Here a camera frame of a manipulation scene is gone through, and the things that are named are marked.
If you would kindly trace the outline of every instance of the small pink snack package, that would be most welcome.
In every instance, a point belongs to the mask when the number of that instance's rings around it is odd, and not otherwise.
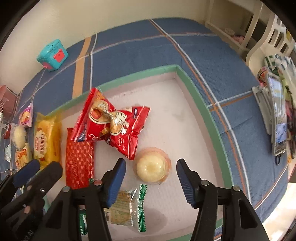
[[[33,103],[23,110],[19,117],[19,125],[24,128],[32,127],[32,117],[33,117]]]

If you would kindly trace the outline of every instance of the plastic packaging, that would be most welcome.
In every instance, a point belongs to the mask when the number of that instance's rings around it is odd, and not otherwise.
[[[104,112],[115,111],[114,106],[96,88],[92,88],[74,127],[71,140],[98,141],[110,132],[109,116]]]
[[[128,159],[134,160],[138,135],[144,127],[149,111],[150,108],[147,106],[132,106],[108,113],[110,136],[106,142]]]
[[[16,149],[22,150],[24,148],[26,144],[26,135],[27,133],[22,125],[12,128],[11,140]]]
[[[34,135],[34,158],[42,170],[50,162],[60,162],[61,122],[58,116],[47,117],[37,113]]]
[[[107,222],[125,226],[133,226],[139,232],[146,232],[144,215],[144,198],[147,185],[129,191],[119,191],[116,202],[111,208],[104,208]]]
[[[68,128],[66,145],[66,185],[72,189],[84,188],[94,177],[94,143],[73,142],[73,128]]]
[[[32,159],[33,158],[29,143],[26,143],[25,147],[22,150],[17,150],[15,152],[15,165],[17,166],[18,170],[21,169]]]
[[[33,104],[24,109],[19,117],[19,125],[23,125],[24,128],[32,127],[32,117],[33,117]]]
[[[169,156],[161,149],[149,147],[141,150],[133,164],[135,175],[145,183],[163,183],[171,170]]]
[[[11,160],[11,146],[8,144],[7,147],[4,149],[4,160],[10,162]]]

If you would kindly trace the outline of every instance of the blue gripper pad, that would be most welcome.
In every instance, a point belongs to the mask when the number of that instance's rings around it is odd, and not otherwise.
[[[124,175],[126,173],[126,162],[119,158],[112,171],[107,171],[103,178],[104,196],[106,207],[115,203]]]
[[[194,200],[194,188],[191,185],[191,183],[189,181],[189,178],[187,177],[187,174],[186,174],[186,172],[184,170],[184,165],[182,165],[181,160],[184,160],[184,159],[179,159],[177,161],[177,175],[179,177],[179,180],[180,180],[184,195],[186,197],[186,201],[189,204],[191,204],[191,206],[193,207],[196,204],[196,202]]]
[[[177,174],[186,197],[186,200],[193,208],[198,208],[197,199],[199,196],[201,178],[197,172],[191,171],[184,159],[177,161]]]
[[[13,177],[13,185],[16,188],[24,186],[32,176],[34,176],[40,169],[40,163],[38,160],[33,159],[22,167]]]

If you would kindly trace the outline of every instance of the white shelf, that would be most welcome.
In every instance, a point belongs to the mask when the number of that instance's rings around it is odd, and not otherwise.
[[[244,41],[242,44],[235,41],[231,36],[229,36],[227,33],[224,32],[221,28],[219,28],[217,25],[211,22],[212,17],[212,10],[215,0],[210,0],[209,8],[207,12],[207,18],[205,26],[211,29],[214,33],[216,33],[218,36],[221,37],[221,39],[225,42],[227,42],[240,56],[245,56],[246,52],[249,52],[249,49],[247,48],[247,44],[251,39],[251,36],[254,32],[254,29],[257,25],[257,22],[259,20],[259,16],[262,10],[263,3],[260,0],[251,0],[251,1],[245,1],[245,0],[227,0],[233,4],[236,4],[249,12],[253,13],[252,21],[249,25],[249,28],[244,36]]]
[[[229,36],[227,33],[225,33],[222,29],[215,26],[214,24],[210,22],[206,22],[206,26],[212,30],[215,34],[219,35],[223,41],[230,44],[231,47],[233,47],[236,51],[250,51],[248,48],[242,47],[237,41],[235,41],[231,36]]]

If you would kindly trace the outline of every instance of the red snack bag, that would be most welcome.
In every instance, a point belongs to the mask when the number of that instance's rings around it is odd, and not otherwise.
[[[72,189],[88,187],[94,177],[94,143],[71,141],[73,128],[68,128],[66,145],[66,185]]]
[[[110,132],[107,112],[115,111],[114,106],[96,88],[92,88],[74,127],[71,140],[74,142],[98,141]]]
[[[110,136],[106,142],[115,147],[128,159],[134,160],[140,134],[150,108],[133,106],[108,113]]]

